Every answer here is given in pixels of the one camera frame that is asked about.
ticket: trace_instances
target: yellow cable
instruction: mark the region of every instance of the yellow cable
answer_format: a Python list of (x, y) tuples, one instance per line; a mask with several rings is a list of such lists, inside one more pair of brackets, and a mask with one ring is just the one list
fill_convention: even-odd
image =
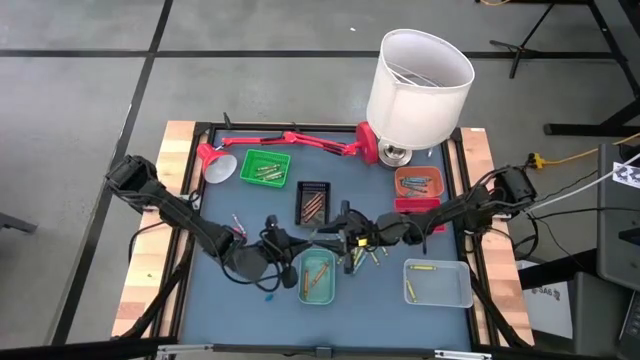
[(504, 5), (504, 4), (508, 3), (509, 1), (511, 1), (511, 0), (503, 0), (503, 1), (498, 2), (498, 3), (492, 3), (492, 2), (489, 2), (487, 0), (480, 0), (481, 3), (483, 3), (485, 5), (489, 5), (489, 6), (500, 6), (500, 5)]
[[(629, 136), (628, 138), (625, 138), (625, 139), (622, 139), (622, 140), (614, 142), (613, 145), (624, 144), (627, 141), (633, 140), (633, 139), (635, 139), (635, 138), (637, 138), (639, 136), (640, 136), (640, 133), (633, 134), (633, 135)], [(536, 153), (536, 154), (534, 154), (535, 155), (536, 168), (542, 169), (545, 165), (560, 165), (560, 164), (564, 164), (566, 162), (569, 162), (569, 161), (572, 161), (572, 160), (576, 160), (576, 159), (580, 159), (582, 157), (591, 155), (591, 154), (596, 153), (596, 152), (598, 152), (598, 148), (591, 149), (589, 151), (585, 151), (585, 152), (577, 154), (577, 155), (569, 156), (568, 158), (565, 158), (565, 159), (554, 160), (554, 161), (545, 160), (545, 159), (541, 158), (539, 154)]]

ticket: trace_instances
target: wooden table edge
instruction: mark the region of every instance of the wooden table edge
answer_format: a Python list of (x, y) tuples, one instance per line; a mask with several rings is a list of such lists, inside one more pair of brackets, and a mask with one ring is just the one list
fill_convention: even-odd
[[(182, 187), (195, 128), (196, 122), (194, 121), (169, 121), (165, 128), (156, 168), (158, 169), (158, 179), (174, 195), (179, 195)], [(488, 138), (484, 129), (462, 128), (461, 133), (467, 170), (471, 183), (474, 183), (484, 173), (493, 169)], [(205, 136), (200, 137), (200, 142), (203, 141), (205, 141)], [(449, 141), (448, 145), (451, 149), (452, 141)], [(462, 184), (455, 154), (455, 148), (453, 148), (453, 151), (450, 151), (451, 167), (454, 172), (456, 192), (460, 193)], [(201, 163), (196, 160), (190, 191), (197, 188), (200, 171)], [(157, 213), (144, 214), (140, 227), (157, 221)], [(506, 224), (500, 221), (494, 221), (493, 226), (508, 232)], [(182, 244), (185, 241), (185, 235), (181, 234), (180, 236)], [(158, 293), (170, 236), (171, 230), (168, 226), (160, 226), (138, 236), (112, 328), (113, 336), (128, 330)], [(494, 302), (517, 333), (525, 341), (533, 344), (533, 335), (510, 240), (500, 234), (488, 233), (485, 235), (482, 246)], [(165, 306), (166, 310), (160, 329), (161, 335), (168, 334), (173, 314), (174, 296), (175, 291)], [(482, 306), (478, 304), (477, 298), (474, 304), (481, 343), (488, 344), (484, 311)]]

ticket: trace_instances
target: clear plastic bin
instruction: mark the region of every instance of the clear plastic bin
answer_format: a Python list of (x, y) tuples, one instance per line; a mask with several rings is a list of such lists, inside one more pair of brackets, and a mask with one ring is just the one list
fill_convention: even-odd
[(407, 259), (403, 274), (408, 304), (461, 308), (473, 305), (469, 266), (461, 261)]

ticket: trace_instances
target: green item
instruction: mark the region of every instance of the green item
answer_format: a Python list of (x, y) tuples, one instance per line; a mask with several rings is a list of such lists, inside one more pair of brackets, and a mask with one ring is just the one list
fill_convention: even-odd
[[(309, 271), (308, 293), (304, 293), (304, 276), (298, 281), (298, 299), (307, 305), (327, 305), (333, 301), (336, 290), (336, 263), (331, 251), (325, 249), (305, 250), (300, 257), (299, 273)], [(313, 280), (322, 274), (315, 285)]]
[[(240, 178), (251, 184), (281, 188), (287, 182), (290, 163), (290, 155), (249, 149), (242, 164)], [(273, 180), (263, 180), (265, 175), (257, 175), (259, 173), (258, 169), (273, 165), (279, 165), (278, 172), (284, 172), (284, 176)]]

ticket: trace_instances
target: gray floor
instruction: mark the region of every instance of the gray floor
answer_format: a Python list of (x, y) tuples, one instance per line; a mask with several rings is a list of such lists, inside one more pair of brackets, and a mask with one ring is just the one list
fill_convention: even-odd
[[(149, 47), (162, 0), (1, 0), (0, 48)], [(616, 1), (599, 1), (611, 31), (640, 78), (640, 40)], [(385, 32), (416, 28), (463, 51), (518, 43), (542, 5), (485, 7), (471, 0), (175, 0), (161, 49), (376, 50)], [(607, 50), (586, 7), (557, 6), (532, 39), (544, 50)], [(155, 159), (167, 120), (356, 123), (374, 59), (158, 59), (129, 152)], [(489, 131), (496, 165), (531, 151), (549, 159), (608, 139), (546, 137), (546, 122), (598, 123), (632, 100), (609, 61), (530, 61), (515, 80), (508, 61), (474, 60), (476, 81), (461, 126)], [(100, 180), (117, 141), (142, 59), (0, 58), (0, 211), (40, 227), (0, 232), (0, 347), (45, 341), (78, 250)], [(587, 158), (533, 174), (547, 193), (595, 169)], [(593, 206), (587, 191), (552, 210)], [(106, 339), (126, 274), (126, 248), (139, 217), (114, 201), (70, 341)], [(549, 221), (571, 252), (595, 244), (595, 215)], [(524, 221), (513, 237), (531, 232)], [(562, 252), (543, 231), (535, 254)]]

